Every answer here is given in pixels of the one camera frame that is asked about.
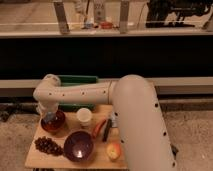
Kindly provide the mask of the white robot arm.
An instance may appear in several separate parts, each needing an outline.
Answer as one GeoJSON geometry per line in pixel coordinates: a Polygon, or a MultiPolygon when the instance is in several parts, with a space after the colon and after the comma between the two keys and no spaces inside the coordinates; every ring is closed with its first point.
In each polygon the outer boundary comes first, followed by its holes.
{"type": "Polygon", "coordinates": [[[144,77],[127,75],[117,81],[63,87],[58,76],[48,74],[33,97],[42,114],[56,112],[61,102],[111,105],[128,169],[177,171],[156,90],[144,77]]]}

